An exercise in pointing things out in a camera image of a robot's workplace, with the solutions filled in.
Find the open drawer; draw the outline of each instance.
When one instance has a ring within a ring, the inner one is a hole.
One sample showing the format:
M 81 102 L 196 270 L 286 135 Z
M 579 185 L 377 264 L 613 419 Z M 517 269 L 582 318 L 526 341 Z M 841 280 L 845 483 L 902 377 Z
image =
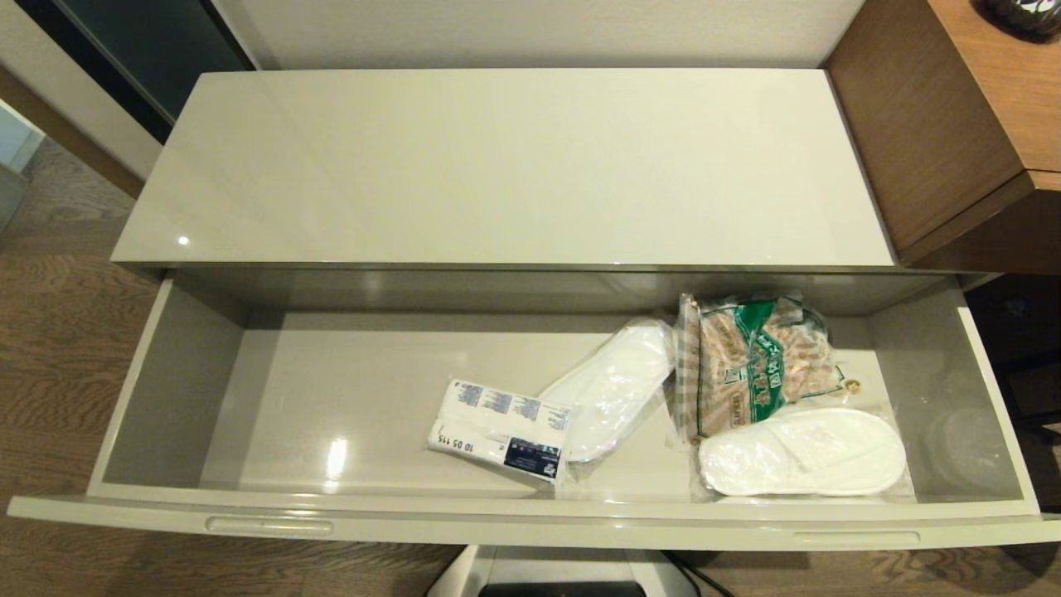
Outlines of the open drawer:
M 536 394 L 681 291 L 802 289 L 907 478 L 865 498 L 691 491 L 658 411 L 555 489 L 429 452 L 451 377 Z M 159 292 L 88 495 L 10 513 L 180 532 L 683 549 L 1061 540 L 1040 513 L 975 326 L 926 274 L 201 267 Z

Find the plastic-wrapped slipper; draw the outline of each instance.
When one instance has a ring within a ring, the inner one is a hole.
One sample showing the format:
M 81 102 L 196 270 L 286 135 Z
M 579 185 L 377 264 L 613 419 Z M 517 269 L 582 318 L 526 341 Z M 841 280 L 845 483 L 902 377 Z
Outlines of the plastic-wrapped slipper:
M 845 408 L 779 411 L 705 440 L 699 460 L 703 482 L 726 495 L 870 495 L 906 470 L 899 434 Z
M 539 394 L 544 402 L 577 407 L 566 460 L 601 458 L 632 431 L 641 409 L 674 371 L 672 335 L 662 321 L 634 320 Z

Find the cabinet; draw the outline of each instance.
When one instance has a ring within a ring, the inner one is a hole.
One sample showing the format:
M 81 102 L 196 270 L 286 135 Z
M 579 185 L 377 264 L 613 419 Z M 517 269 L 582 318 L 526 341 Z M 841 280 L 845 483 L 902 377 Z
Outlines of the cabinet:
M 1061 538 L 960 291 L 893 264 L 820 71 L 207 75 L 114 258 L 166 280 L 88 494 L 13 515 L 615 548 Z M 424 450 L 450 376 L 536 394 L 680 292 L 792 287 L 894 411 L 893 491 L 696 495 L 665 408 L 574 486 Z
M 1061 45 L 975 5 L 868 0 L 827 68 L 900 262 L 1061 274 Z

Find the plastic package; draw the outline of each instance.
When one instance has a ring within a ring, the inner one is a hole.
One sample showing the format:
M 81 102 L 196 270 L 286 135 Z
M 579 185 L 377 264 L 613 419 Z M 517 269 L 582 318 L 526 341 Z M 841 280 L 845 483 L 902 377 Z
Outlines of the plastic package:
M 555 482 L 571 416 L 564 405 L 452 380 L 428 447 Z
M 642 421 L 646 405 L 661 402 L 661 387 L 674 366 L 671 327 L 638 319 L 546 388 L 539 394 L 543 402 L 576 409 L 564 459 L 590 462 L 615 450 Z
M 703 484 L 726 495 L 880 493 L 903 477 L 906 452 L 884 420 L 848 408 L 781 409 L 700 442 Z
M 820 316 L 798 295 L 679 305 L 675 424 L 690 439 L 765 421 L 786 404 L 843 404 L 843 376 Z

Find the drawer handle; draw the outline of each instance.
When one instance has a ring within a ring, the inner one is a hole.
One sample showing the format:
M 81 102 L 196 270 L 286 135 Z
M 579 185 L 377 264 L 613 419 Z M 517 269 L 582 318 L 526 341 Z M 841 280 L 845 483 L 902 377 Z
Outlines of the drawer handle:
M 894 547 L 911 548 L 921 543 L 915 531 L 882 532 L 799 532 L 795 542 L 807 547 Z
M 291 519 L 241 519 L 210 516 L 206 530 L 216 533 L 250 533 L 291 538 L 328 537 L 333 530 L 328 521 L 293 521 Z

